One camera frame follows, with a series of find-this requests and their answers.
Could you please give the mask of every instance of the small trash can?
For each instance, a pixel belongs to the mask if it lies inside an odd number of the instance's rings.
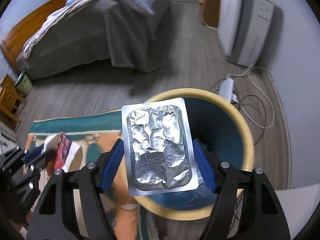
[[[240,112],[222,97],[200,89],[175,89],[152,97],[156,102],[182,97],[185,100],[192,139],[199,138],[221,161],[252,171],[254,145],[249,126]],[[210,216],[216,195],[204,185],[195,190],[134,197],[159,216],[196,220]]]
[[[25,71],[22,71],[14,86],[17,91],[25,96],[27,96],[33,88],[33,84]]]

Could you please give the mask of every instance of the foil package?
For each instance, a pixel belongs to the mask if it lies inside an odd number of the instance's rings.
[[[122,107],[124,157],[133,196],[198,187],[183,98]]]

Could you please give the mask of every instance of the air conditioner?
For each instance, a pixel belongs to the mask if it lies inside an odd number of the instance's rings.
[[[221,0],[218,38],[226,61],[251,66],[258,60],[273,15],[272,0]]]

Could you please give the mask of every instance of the patterned rug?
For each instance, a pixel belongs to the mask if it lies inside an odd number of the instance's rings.
[[[99,156],[111,150],[118,138],[122,137],[121,111],[87,117],[66,117],[35,121],[30,128],[26,149],[32,150],[44,143],[48,135],[64,132],[83,148],[82,168],[95,162]],[[40,190],[48,181],[45,171],[39,181]],[[147,211],[129,195],[121,174],[118,172],[112,189],[101,196],[108,220],[119,240],[152,239],[148,227]],[[88,237],[83,220],[79,194],[75,192],[75,206],[80,233]]]

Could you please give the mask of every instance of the silver bolt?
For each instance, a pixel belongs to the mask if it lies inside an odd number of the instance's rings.
[[[258,174],[262,174],[263,173],[263,169],[261,169],[261,168],[256,168],[255,171]]]
[[[60,175],[61,173],[62,173],[62,169],[56,169],[54,171],[54,174],[56,174],[56,175]]]
[[[88,163],[87,168],[88,169],[94,169],[96,167],[96,163]]]
[[[227,168],[230,167],[230,164],[227,163],[227,162],[222,162],[222,163],[221,163],[221,167],[227,169]]]

